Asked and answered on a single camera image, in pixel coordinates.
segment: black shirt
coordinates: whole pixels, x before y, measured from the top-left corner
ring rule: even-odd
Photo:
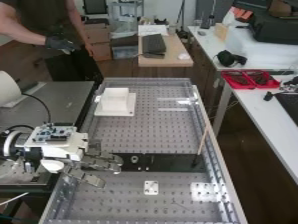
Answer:
[[[70,23],[65,0],[0,0],[17,11],[21,24],[41,35],[60,35],[81,44]]]

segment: thin wooden stick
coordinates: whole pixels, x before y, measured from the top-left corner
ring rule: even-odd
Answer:
[[[205,131],[203,131],[203,135],[202,135],[202,139],[201,139],[201,143],[199,143],[199,147],[198,147],[198,154],[197,155],[199,155],[202,153],[202,147],[203,147],[203,144],[205,144],[206,136],[207,136],[207,126],[206,126]]]

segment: hand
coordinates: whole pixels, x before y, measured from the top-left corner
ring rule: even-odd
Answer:
[[[74,50],[80,50],[80,47],[76,44],[73,44],[66,39],[60,39],[56,36],[46,37],[45,47],[49,49],[61,50],[64,52],[73,52]]]
[[[85,49],[89,53],[89,56],[93,57],[94,55],[93,46],[89,43],[85,44]]]

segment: white paper roll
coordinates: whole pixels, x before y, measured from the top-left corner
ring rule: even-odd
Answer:
[[[6,72],[0,71],[0,107],[20,97],[21,91],[14,80]]]

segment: red case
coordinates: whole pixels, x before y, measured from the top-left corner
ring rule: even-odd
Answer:
[[[263,79],[266,80],[266,84],[260,85],[255,82],[254,78],[251,78],[251,76],[255,74],[258,76],[262,76]],[[251,80],[251,82],[254,83],[255,87],[259,89],[276,89],[279,88],[280,83],[271,77],[271,75],[260,70],[247,70],[243,71],[243,75]]]
[[[255,85],[251,79],[247,77],[247,75],[243,75],[243,72],[237,70],[227,70],[221,72],[222,78],[226,80],[226,82],[230,84],[233,89],[254,89]]]

